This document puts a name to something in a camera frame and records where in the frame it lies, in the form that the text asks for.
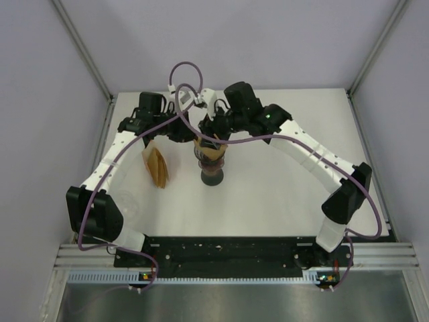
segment gray wall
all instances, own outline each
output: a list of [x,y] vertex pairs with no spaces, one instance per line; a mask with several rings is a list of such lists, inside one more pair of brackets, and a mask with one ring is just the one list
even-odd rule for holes
[[414,0],[363,86],[357,109],[389,211],[429,282],[429,1]]
[[2,1],[0,44],[0,320],[38,321],[107,105],[49,1]]
[[[166,90],[181,60],[216,89],[347,88],[396,2],[63,0],[114,93]],[[176,81],[197,84],[185,72]]]

